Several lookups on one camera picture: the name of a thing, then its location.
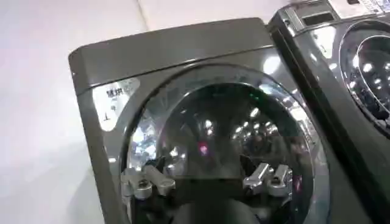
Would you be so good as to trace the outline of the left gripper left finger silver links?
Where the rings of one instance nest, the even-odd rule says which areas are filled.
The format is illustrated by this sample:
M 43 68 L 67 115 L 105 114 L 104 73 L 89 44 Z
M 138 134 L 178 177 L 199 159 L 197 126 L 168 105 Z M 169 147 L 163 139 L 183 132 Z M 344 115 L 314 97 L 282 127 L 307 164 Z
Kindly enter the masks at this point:
M 147 200 L 156 189 L 157 194 L 167 197 L 176 189 L 176 181 L 164 174 L 165 156 L 148 160 L 141 166 L 125 168 L 121 173 L 121 196 Z

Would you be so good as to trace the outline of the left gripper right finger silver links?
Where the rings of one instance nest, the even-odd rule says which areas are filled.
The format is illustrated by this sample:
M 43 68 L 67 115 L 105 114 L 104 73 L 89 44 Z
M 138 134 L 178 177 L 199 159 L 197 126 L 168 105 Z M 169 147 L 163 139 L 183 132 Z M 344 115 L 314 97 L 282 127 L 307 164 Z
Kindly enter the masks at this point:
M 268 194 L 271 197 L 285 198 L 292 195 L 293 171 L 287 164 L 272 167 L 260 162 L 242 180 L 243 188 L 251 195 Z

